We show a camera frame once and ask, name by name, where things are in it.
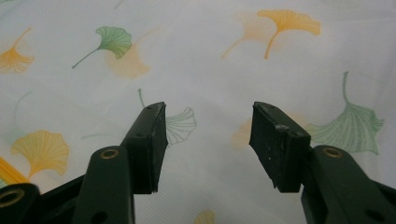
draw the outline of patterned fabric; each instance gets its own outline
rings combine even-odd
[[[135,197],[138,223],[305,223],[248,145],[252,105],[396,188],[395,39],[394,0],[0,0],[0,187],[84,174],[165,102],[159,192]]]

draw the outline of yellow ginkgo leaf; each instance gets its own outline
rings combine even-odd
[[[6,160],[0,157],[0,180],[7,185],[29,183],[29,180],[24,177],[14,166],[9,164]]]
[[[30,30],[31,28],[23,32],[12,48],[0,55],[0,74],[22,73],[27,69],[29,64],[33,62],[35,57],[23,56],[16,50],[17,44]]]
[[[136,40],[122,58],[115,59],[111,53],[106,55],[108,66],[116,75],[120,77],[137,78],[145,75],[149,71],[149,66],[145,65],[139,56],[138,44],[156,30],[158,29],[149,31]]]
[[[40,130],[15,141],[11,153],[21,153],[29,161],[28,178],[44,169],[53,169],[62,175],[67,167],[69,146],[59,133]]]
[[[248,146],[248,141],[250,140],[250,132],[251,132],[251,119],[248,119],[245,123],[243,123],[239,130],[233,134],[231,139],[231,143],[233,148],[241,149],[243,147]]]
[[[233,48],[246,40],[258,41],[263,44],[267,44],[272,36],[270,28],[271,22],[263,17],[258,17],[256,13],[252,12],[238,12],[234,16],[240,21],[244,27],[244,34],[241,38],[236,40],[221,56],[221,59],[225,59]]]
[[[195,218],[194,224],[215,224],[215,212],[212,210],[203,211]]]
[[[267,50],[265,59],[268,59],[270,48],[276,36],[286,30],[303,30],[312,35],[320,34],[320,23],[311,19],[308,15],[296,13],[291,10],[261,10],[257,12],[260,17],[267,17],[276,24],[276,33],[272,36]]]

